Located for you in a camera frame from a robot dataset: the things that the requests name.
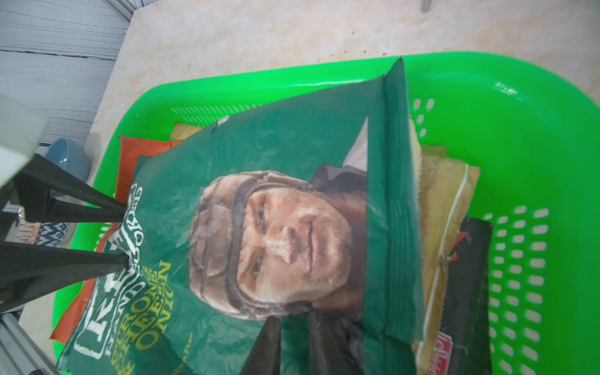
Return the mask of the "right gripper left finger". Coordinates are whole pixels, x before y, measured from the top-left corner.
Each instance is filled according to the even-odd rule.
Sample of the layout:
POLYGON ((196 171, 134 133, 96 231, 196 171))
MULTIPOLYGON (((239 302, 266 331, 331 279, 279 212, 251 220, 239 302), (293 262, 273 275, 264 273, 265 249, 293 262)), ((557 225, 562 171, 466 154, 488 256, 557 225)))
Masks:
POLYGON ((240 375, 279 375, 281 370, 281 320, 269 317, 249 353, 240 375))

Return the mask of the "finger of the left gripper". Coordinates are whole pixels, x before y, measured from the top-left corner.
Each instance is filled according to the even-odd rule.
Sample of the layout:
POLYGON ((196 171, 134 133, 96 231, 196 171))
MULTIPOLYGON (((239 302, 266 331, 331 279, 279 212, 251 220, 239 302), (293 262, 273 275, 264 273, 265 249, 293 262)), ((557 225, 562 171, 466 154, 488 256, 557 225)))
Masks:
POLYGON ((38 154, 12 178, 30 223, 120 223, 125 203, 103 194, 38 154))
POLYGON ((125 254, 1 243, 1 312, 73 284, 125 270, 125 254))

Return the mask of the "black Krok chips bag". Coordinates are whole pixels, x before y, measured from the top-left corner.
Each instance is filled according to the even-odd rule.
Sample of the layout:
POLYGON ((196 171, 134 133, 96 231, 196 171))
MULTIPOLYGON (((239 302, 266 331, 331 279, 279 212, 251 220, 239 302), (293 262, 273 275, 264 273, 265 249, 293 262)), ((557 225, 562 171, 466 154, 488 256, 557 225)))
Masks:
POLYGON ((448 264, 441 332, 452 339, 448 374, 491 374, 488 318, 491 223, 465 217, 448 264))

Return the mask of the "tan chips bag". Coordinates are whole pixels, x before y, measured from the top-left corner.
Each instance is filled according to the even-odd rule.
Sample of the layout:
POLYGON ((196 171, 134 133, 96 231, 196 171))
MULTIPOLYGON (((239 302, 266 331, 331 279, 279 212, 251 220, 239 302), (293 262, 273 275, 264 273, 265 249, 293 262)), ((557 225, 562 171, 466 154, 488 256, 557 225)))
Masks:
POLYGON ((362 374, 425 373, 476 168, 423 151, 405 117, 365 112, 235 118, 161 160, 156 251, 193 370, 240 374, 276 317, 280 374, 311 374, 317 311, 362 374))

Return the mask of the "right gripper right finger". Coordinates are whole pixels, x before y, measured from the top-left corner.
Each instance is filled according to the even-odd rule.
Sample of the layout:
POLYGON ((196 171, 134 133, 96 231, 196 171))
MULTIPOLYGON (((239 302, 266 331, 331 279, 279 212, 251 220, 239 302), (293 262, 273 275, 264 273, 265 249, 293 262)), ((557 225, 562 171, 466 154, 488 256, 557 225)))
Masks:
POLYGON ((323 316, 312 311, 309 320, 309 365, 311 374, 362 374, 340 349, 323 316))

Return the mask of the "dark green snack bag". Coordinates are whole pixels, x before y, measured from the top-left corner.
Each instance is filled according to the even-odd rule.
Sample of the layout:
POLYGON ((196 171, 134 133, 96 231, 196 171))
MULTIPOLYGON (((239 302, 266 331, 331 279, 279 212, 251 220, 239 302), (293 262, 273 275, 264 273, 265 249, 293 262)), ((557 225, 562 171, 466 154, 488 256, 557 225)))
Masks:
POLYGON ((423 293, 406 67, 224 118, 154 156, 122 142, 127 213, 58 360, 71 374, 239 374, 276 328, 308 374, 309 326, 337 374, 414 374, 423 293))

